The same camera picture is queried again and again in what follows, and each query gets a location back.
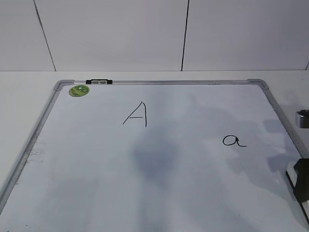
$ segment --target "green sticker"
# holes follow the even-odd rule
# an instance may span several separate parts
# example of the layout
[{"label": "green sticker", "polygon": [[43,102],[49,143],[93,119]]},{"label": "green sticker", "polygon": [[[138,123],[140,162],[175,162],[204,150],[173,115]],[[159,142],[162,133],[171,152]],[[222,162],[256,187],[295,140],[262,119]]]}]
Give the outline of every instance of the green sticker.
[{"label": "green sticker", "polygon": [[82,97],[89,93],[89,87],[88,86],[74,86],[69,90],[69,94],[72,97]]}]

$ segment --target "whiteboard surface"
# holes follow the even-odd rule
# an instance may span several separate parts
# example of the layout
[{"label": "whiteboard surface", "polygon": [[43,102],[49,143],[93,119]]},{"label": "whiteboard surface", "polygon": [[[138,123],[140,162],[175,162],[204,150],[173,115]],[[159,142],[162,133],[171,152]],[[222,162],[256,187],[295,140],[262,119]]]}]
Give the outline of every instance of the whiteboard surface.
[{"label": "whiteboard surface", "polygon": [[[1,230],[306,231],[284,175],[300,156],[258,86],[89,87],[60,92]],[[123,125],[141,101],[147,127]]]}]

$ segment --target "plastic corner cap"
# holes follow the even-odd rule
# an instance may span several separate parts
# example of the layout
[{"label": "plastic corner cap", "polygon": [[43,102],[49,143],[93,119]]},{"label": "plastic corner cap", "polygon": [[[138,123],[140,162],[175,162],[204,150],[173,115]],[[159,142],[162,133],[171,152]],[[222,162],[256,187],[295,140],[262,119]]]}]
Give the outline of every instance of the plastic corner cap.
[{"label": "plastic corner cap", "polygon": [[57,81],[54,87],[54,91],[62,90],[64,86],[70,86],[74,84],[75,80],[60,80]]},{"label": "plastic corner cap", "polygon": [[269,89],[268,84],[263,79],[248,79],[253,85],[258,85],[261,89]]}]

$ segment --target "table surface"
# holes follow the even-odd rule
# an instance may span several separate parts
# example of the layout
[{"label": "table surface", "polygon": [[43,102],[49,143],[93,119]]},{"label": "table surface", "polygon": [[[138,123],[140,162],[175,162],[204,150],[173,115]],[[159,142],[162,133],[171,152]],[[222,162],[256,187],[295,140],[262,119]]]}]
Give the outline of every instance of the table surface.
[{"label": "table surface", "polygon": [[58,80],[240,80],[263,79],[309,148],[309,129],[297,128],[295,112],[309,109],[309,71],[219,72],[0,72],[0,184],[34,129]]}]

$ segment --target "white wall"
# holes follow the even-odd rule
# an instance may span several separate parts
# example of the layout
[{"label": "white wall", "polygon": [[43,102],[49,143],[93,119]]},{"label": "white wall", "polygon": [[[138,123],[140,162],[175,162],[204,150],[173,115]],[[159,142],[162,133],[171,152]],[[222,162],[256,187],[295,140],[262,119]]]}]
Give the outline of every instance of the white wall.
[{"label": "white wall", "polygon": [[184,67],[304,70],[308,0],[191,0]]},{"label": "white wall", "polygon": [[36,0],[57,71],[179,71],[187,0]]},{"label": "white wall", "polygon": [[32,0],[0,2],[0,71],[52,71]]},{"label": "white wall", "polygon": [[[36,0],[57,71],[179,71],[188,0]],[[303,70],[308,0],[190,0],[184,71]],[[0,71],[54,70],[33,0],[0,1]]]}]

